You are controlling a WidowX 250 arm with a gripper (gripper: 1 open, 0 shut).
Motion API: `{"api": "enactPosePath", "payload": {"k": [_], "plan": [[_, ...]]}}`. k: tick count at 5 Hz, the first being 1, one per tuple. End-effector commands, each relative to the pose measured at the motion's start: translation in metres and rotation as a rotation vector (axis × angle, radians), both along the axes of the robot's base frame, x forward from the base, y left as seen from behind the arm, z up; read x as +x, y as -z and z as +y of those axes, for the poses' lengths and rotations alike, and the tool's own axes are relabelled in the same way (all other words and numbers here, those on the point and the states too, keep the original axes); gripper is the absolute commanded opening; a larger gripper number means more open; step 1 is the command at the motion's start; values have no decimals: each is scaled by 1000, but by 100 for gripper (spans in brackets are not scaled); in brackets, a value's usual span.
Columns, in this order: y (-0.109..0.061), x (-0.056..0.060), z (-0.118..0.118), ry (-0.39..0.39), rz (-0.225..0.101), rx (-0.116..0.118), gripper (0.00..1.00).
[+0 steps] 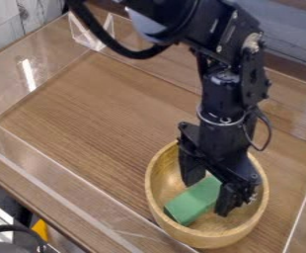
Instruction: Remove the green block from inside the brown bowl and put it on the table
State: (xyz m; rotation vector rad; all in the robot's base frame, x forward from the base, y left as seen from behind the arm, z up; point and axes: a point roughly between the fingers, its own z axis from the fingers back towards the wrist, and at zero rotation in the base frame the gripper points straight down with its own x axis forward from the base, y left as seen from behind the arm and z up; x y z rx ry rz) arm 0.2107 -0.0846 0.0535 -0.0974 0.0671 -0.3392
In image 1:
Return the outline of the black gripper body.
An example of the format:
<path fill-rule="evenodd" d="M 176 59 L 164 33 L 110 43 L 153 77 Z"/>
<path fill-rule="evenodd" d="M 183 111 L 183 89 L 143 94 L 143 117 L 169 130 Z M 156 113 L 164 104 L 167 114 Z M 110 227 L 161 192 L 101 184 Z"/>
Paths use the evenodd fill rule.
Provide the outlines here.
<path fill-rule="evenodd" d="M 196 110 L 199 124 L 177 125 L 177 147 L 203 154 L 205 172 L 221 184 L 232 183 L 249 189 L 249 196 L 260 184 L 259 174 L 248 158 L 255 135 L 255 112 L 240 112 L 235 118 L 220 118 Z"/>

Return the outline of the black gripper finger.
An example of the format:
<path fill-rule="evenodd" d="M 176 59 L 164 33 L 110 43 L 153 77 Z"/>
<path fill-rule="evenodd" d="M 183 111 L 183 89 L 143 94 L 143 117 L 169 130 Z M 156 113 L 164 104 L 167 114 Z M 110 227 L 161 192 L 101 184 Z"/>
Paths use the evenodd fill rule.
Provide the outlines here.
<path fill-rule="evenodd" d="M 239 208 L 249 200 L 249 189 L 237 184 L 227 183 L 220 186 L 215 204 L 215 214 L 225 217 L 233 208 Z"/>
<path fill-rule="evenodd" d="M 205 165 L 203 164 L 203 154 L 191 151 L 184 147 L 177 147 L 177 161 L 180 169 L 180 178 L 185 187 L 196 184 L 205 175 Z"/>

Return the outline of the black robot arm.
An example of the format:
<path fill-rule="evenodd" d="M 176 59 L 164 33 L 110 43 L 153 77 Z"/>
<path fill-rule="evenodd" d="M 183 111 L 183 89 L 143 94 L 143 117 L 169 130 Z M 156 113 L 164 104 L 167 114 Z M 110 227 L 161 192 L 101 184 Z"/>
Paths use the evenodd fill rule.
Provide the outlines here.
<path fill-rule="evenodd" d="M 177 125 L 180 177 L 192 186 L 212 174 L 221 182 L 215 214 L 228 215 L 253 197 L 261 178 L 248 159 L 257 104 L 271 82 L 263 68 L 263 31 L 256 18 L 229 0 L 112 0 L 126 8 L 133 26 L 152 43 L 183 43 L 197 65 L 199 123 Z"/>

